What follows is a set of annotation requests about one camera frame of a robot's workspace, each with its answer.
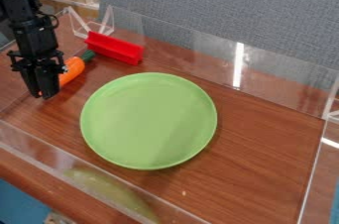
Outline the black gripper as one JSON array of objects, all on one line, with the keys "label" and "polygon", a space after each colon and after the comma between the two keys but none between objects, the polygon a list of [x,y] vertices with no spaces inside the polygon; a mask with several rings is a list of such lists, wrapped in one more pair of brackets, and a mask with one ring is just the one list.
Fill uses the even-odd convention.
[{"label": "black gripper", "polygon": [[44,99],[52,98],[60,91],[59,73],[68,71],[64,53],[53,50],[40,56],[24,56],[18,51],[9,51],[6,56],[10,59],[12,70],[20,71],[32,96],[38,98],[41,93]]}]

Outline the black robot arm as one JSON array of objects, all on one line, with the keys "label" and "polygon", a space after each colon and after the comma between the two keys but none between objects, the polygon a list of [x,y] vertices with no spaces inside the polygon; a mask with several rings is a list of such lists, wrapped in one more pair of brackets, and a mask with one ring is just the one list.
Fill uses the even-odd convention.
[{"label": "black robot arm", "polygon": [[18,48],[6,53],[12,70],[20,72],[30,94],[49,99],[60,92],[60,75],[68,71],[55,32],[59,18],[41,11],[40,0],[0,0],[4,20]]}]

